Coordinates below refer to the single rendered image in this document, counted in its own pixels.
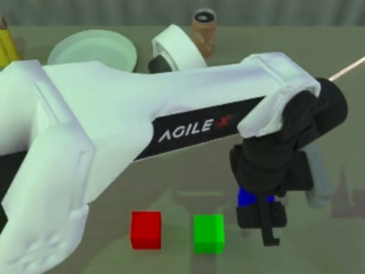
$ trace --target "table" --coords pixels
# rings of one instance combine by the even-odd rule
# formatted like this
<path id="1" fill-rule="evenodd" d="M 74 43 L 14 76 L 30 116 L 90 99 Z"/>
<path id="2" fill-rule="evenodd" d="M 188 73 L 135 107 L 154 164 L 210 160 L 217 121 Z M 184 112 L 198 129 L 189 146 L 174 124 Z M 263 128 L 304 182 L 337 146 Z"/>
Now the table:
<path id="1" fill-rule="evenodd" d="M 13 27 L 25 59 L 45 63 L 52 47 L 84 27 Z M 135 42 L 137 72 L 147 72 L 151 39 L 164 27 L 109 27 Z M 365 52 L 360 27 L 219 27 L 212 65 L 238 62 L 251 53 L 282 51 L 313 76 L 329 77 Z M 365 68 L 337 81 L 350 108 L 347 122 L 318 141 L 328 172 L 346 196 L 364 185 Z M 331 208 L 310 209 L 304 194 L 290 194 L 289 224 L 275 231 L 278 248 L 263 248 L 259 231 L 243 237 L 234 223 L 236 184 L 228 151 L 237 136 L 130 166 L 91 204 L 79 248 L 49 274 L 360 274 L 365 273 L 363 216 L 331 217 Z M 129 214 L 136 209 L 163 212 L 161 252 L 133 252 L 129 247 Z M 193 213 L 226 213 L 226 251 L 219 256 L 190 252 Z"/>

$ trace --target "plate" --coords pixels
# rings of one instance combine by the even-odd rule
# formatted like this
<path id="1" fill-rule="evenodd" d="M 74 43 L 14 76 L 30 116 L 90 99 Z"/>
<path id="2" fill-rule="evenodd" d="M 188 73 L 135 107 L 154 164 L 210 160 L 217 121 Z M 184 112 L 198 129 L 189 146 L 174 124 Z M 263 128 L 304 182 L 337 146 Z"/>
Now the plate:
<path id="1" fill-rule="evenodd" d="M 59 42 L 48 57 L 47 64 L 100 61 L 105 65 L 132 72 L 137 63 L 137 50 L 125 36 L 108 30 L 87 30 Z"/>

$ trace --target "white robot link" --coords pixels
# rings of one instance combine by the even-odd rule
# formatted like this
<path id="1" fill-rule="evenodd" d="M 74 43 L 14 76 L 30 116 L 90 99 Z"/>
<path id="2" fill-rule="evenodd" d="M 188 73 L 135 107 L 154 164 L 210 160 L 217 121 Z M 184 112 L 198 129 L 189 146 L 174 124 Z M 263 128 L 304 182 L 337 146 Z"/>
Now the white robot link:
<path id="1" fill-rule="evenodd" d="M 275 133 L 303 90 L 318 98 L 321 84 L 283 53 L 161 74 L 13 62 L 0 72 L 0 273 L 40 274 L 65 260 L 88 204 L 134 161 Z"/>

